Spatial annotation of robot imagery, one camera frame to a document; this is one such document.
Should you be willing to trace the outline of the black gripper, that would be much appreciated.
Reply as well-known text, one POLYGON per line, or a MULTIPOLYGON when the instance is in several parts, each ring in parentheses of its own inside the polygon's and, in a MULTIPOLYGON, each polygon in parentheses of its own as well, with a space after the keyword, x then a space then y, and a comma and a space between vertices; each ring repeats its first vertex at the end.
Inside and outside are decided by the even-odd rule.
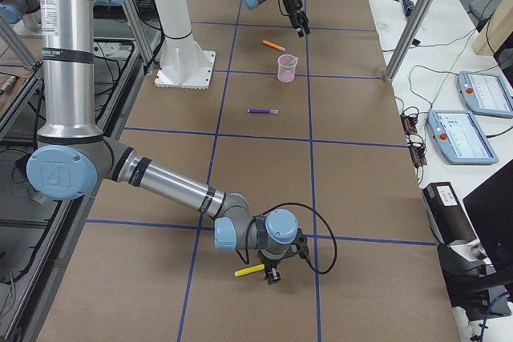
POLYGON ((297 32, 299 38, 310 34, 309 20, 306 12, 303 9, 302 0, 282 0, 289 21, 293 29, 297 32))
POLYGON ((267 283, 276 284, 281 280, 277 266, 282 260, 291 258, 292 256, 293 253, 291 251, 286 251, 282 254, 273 254, 266 250, 257 251, 257 257, 265 266, 265 280, 267 283))

